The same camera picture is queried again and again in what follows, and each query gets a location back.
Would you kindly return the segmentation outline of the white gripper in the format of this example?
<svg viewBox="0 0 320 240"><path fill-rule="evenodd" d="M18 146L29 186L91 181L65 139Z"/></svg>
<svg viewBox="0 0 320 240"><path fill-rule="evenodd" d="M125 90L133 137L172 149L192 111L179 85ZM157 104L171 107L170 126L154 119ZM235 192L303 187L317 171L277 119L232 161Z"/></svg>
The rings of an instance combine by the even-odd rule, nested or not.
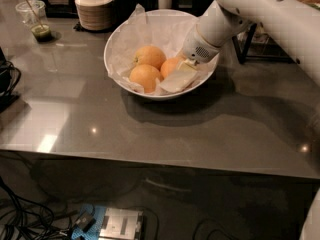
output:
<svg viewBox="0 0 320 240"><path fill-rule="evenodd" d="M208 63L218 53L219 49L209 44L193 27L183 42L182 53L185 55L185 60L181 60L176 71L169 74L159 86L169 93L177 93L183 91L196 78L195 71L197 63Z"/></svg>

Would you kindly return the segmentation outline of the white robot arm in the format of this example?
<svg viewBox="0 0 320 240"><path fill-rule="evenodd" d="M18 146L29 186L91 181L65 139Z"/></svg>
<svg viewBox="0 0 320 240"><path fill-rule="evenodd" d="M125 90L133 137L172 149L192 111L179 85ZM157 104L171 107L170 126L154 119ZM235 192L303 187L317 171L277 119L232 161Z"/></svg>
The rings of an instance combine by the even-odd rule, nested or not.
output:
<svg viewBox="0 0 320 240"><path fill-rule="evenodd" d="M291 58L236 69L223 98L231 123L215 140L224 169L316 177L319 174L320 13L298 0L215 0L183 44L187 68L207 63L231 38L260 26Z"/></svg>

